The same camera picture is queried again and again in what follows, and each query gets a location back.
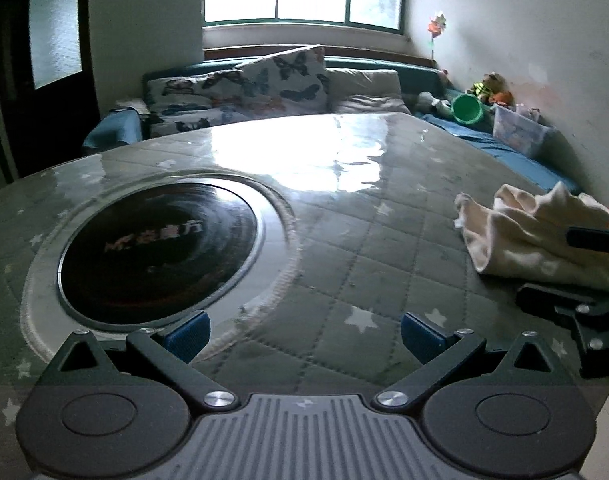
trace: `towel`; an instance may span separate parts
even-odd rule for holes
[[[493,209],[464,193],[454,222],[481,274],[588,286],[609,292],[609,254],[569,247],[568,227],[605,229],[609,209],[594,197],[573,196],[562,182],[544,195],[505,184]]]

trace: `window frame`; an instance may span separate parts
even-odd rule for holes
[[[204,20],[205,27],[217,27],[218,25],[241,25],[251,23],[307,23],[313,25],[339,25],[341,27],[366,28],[367,30],[379,30],[380,32],[389,32],[390,34],[405,34],[406,24],[406,1],[400,0],[400,15],[398,16],[398,27],[380,27],[379,25],[369,25],[368,23],[352,22],[349,19],[351,12],[351,0],[345,0],[345,19],[343,22],[327,22],[325,20],[299,20],[291,18],[278,18],[278,0],[275,3],[275,16],[273,18],[246,18],[243,20],[220,20],[217,22],[208,22]]]

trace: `door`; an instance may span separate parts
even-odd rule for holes
[[[100,121],[88,0],[0,0],[0,106],[20,176],[82,155]]]

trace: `clear plastic container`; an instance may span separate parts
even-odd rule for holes
[[[538,157],[553,132],[555,128],[542,126],[507,108],[496,108],[493,136],[529,158]]]

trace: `round black cooktop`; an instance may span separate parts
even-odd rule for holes
[[[251,264],[257,237],[254,211],[228,189],[152,187],[110,204],[73,237],[60,292],[94,328],[150,323],[229,290]]]

